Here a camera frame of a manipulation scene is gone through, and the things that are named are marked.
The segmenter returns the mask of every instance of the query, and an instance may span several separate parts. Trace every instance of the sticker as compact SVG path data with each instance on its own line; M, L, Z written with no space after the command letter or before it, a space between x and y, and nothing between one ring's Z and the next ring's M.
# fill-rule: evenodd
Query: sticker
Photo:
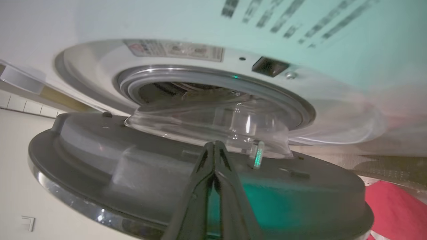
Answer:
M166 57L222 62L224 48L159 40L124 40L136 57Z

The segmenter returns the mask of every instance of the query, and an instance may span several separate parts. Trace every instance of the wall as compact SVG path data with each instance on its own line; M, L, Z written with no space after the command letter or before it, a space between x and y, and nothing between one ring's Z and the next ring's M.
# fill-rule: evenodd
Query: wall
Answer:
M66 207L31 175L30 140L54 119L0 109L1 240L132 240ZM21 215L35 217L33 232L20 230Z
M0 108L45 117L56 117L57 115L64 113L64 111L40 104L38 102L33 102L29 99L3 90L0 90Z

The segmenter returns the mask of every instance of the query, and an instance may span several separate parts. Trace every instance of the pink towel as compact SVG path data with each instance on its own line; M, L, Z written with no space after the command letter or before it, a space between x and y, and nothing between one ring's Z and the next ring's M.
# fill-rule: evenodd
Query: pink towel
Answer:
M366 202L374 212L375 233L390 240L427 240L427 205L398 186L376 182L366 187Z

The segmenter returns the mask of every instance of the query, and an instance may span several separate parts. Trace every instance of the green light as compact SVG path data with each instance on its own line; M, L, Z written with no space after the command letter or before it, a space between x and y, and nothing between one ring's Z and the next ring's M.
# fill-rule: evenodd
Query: green light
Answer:
M261 157L263 155L263 151L262 150L258 150L257 154L255 155L255 166L258 167L261 164Z

